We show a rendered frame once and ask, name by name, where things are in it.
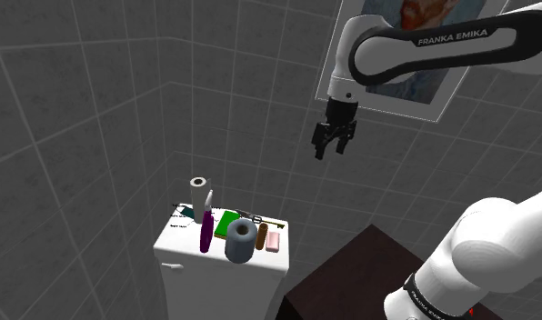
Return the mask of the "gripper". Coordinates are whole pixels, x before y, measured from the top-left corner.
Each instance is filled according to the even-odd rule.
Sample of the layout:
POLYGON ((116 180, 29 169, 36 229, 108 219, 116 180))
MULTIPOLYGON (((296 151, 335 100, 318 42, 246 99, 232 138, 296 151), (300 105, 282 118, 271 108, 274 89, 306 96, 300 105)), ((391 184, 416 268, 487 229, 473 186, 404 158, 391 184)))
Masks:
POLYGON ((327 145, 333 140, 332 131, 337 129, 336 152, 343 154, 346 145, 355 136, 356 121, 353 121, 358 102, 342 102, 330 97, 326 103, 326 122, 317 123, 311 144, 315 147, 315 158, 322 160, 327 145))

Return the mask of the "scissors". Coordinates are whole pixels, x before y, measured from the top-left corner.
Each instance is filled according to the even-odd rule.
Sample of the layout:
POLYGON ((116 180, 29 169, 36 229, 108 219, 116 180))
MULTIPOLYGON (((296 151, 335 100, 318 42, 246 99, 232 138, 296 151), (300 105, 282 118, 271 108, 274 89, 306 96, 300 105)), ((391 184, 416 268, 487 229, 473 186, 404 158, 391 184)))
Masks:
POLYGON ((245 219, 248 219, 250 221, 252 221, 253 223, 255 224, 260 224, 263 222, 263 219, 261 216, 259 215, 254 215, 254 214, 251 214, 249 212, 245 212, 245 211, 242 211, 240 209, 236 209, 236 212, 239 213, 239 215, 245 219))

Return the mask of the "brown cylinder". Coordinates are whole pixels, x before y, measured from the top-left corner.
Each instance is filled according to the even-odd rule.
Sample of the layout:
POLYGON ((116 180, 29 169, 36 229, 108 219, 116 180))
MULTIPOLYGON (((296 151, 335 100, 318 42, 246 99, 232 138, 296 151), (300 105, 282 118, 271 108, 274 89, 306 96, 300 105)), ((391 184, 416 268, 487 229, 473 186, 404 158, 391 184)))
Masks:
POLYGON ((259 225, 256 235, 256 243, 255 243, 255 249, 256 250, 262 250, 265 241, 266 241, 266 234, 268 231, 268 225, 266 223, 262 223, 259 225))

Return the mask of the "grey-blue toilet paper roll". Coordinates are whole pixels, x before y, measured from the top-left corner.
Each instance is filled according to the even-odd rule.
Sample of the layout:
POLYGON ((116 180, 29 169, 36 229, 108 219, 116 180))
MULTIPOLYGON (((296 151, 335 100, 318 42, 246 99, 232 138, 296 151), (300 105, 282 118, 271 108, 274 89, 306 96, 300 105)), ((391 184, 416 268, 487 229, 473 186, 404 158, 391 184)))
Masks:
POLYGON ((257 237, 256 225, 247 219, 240 218, 227 227, 225 255, 235 264, 243 264, 253 256, 257 237))

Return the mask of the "upright white paper roll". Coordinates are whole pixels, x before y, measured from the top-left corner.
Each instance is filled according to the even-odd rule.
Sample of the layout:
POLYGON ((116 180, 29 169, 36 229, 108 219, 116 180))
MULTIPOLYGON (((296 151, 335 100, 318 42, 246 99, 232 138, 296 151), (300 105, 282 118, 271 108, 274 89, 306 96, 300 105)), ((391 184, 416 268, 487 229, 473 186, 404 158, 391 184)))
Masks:
POLYGON ((194 211, 194 220, 197 224, 201 224, 203 221, 206 198, 211 189, 210 178, 197 176, 190 180, 190 192, 194 211))

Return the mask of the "purple spray bottle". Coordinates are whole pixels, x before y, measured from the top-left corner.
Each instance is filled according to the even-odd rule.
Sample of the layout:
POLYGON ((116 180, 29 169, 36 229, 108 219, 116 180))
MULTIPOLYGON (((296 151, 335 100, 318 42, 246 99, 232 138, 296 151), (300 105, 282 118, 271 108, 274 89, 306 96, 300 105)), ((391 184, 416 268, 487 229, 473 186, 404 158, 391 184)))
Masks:
POLYGON ((204 216, 200 233, 200 252, 207 253, 211 245, 214 233, 214 217, 212 215, 213 191, 210 190, 206 196, 204 216))

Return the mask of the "teal and white leaflet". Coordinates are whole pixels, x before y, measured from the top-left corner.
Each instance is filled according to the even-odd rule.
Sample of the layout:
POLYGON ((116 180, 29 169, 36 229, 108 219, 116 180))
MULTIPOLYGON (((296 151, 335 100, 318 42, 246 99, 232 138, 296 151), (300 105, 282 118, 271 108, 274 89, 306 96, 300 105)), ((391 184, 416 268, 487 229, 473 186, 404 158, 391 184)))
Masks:
POLYGON ((169 219, 169 225, 175 228, 186 228, 195 221, 194 210, 187 205, 174 205, 174 212, 169 219))

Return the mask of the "white toilet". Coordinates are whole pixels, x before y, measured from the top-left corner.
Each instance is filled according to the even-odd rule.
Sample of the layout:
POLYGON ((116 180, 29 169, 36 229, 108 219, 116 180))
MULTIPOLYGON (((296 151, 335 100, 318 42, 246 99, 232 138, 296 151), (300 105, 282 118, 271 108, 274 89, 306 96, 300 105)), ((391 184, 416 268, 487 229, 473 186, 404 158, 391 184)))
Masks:
POLYGON ((279 229, 268 224, 269 231, 280 234, 279 251, 255 250, 249 261, 234 264, 225 256, 224 239, 213 238, 209 251, 201 253, 201 225, 194 222, 186 228, 171 227, 170 217, 153 246, 168 320, 266 320, 289 269, 288 222, 264 217, 285 225, 279 229))

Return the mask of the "framed wall portrait picture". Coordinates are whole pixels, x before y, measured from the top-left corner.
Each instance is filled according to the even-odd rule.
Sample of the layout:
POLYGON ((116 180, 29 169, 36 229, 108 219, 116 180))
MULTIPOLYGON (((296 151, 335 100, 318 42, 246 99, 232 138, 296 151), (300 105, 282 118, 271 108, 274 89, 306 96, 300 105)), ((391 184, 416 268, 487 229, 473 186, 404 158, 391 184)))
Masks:
MULTIPOLYGON (((423 25, 451 25, 497 15, 508 0, 342 0, 334 34, 316 90, 316 100, 327 100, 330 75, 335 67, 337 41, 344 24, 357 15, 381 15, 396 28, 414 30, 423 25)), ((467 69, 417 72, 406 81, 367 87, 359 93, 361 108, 436 122, 447 108, 467 69)))

